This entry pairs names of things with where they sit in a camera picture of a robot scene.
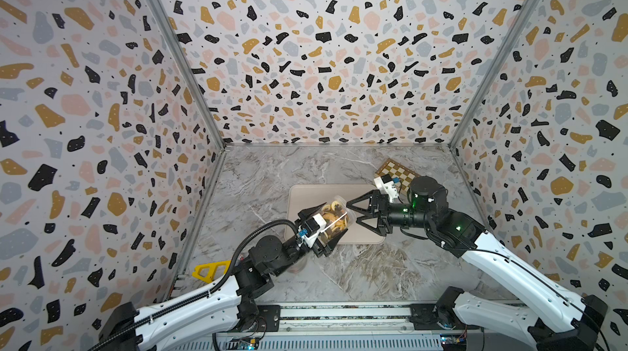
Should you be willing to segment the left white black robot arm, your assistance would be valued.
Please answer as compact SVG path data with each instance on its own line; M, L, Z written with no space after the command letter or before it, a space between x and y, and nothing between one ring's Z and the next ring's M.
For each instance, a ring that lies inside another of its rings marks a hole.
M171 300L114 310L95 350L173 350L206 335L255 325L255 300L273 280L307 254L329 256L355 215L341 200L301 210L295 221L273 220L237 246L227 271L216 280Z

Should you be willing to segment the clear plastic cookie jar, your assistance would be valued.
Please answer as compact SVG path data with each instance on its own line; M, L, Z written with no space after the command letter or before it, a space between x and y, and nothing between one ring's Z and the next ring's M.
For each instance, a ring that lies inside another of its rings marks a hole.
M340 196L326 203L313 216L319 229L317 240L323 245L328 245L335 237L339 237L353 224L355 218L353 212L346 207L346 200Z

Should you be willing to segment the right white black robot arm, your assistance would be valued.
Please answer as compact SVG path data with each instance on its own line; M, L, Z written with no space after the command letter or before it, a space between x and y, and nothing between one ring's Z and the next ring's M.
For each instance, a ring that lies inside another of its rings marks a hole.
M593 350L605 342L602 326L608 305L595 295L581 296L562 287L516 256L481 223L447 202L447 190L436 179L410 182L407 200L397 201L392 179L347 202L357 222L380 236L398 228L425 230L424 238L482 270L521 305L505 305L448 287L434 310L439 324L480 326L520 341L535 350Z

